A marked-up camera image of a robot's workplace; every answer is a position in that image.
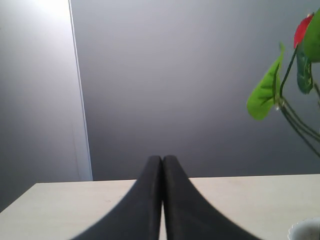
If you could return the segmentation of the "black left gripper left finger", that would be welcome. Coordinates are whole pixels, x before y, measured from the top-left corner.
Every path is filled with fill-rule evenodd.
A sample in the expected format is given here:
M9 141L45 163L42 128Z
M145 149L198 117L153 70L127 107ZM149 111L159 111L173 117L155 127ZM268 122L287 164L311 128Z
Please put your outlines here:
M162 214L162 159L150 156L126 195L75 240L158 240Z

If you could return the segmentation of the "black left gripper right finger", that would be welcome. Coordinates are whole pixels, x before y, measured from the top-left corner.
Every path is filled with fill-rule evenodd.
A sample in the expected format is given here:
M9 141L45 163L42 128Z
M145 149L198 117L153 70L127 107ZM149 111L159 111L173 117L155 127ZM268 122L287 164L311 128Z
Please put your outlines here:
M257 240L214 206L189 180L178 159L162 161L163 206L168 240Z

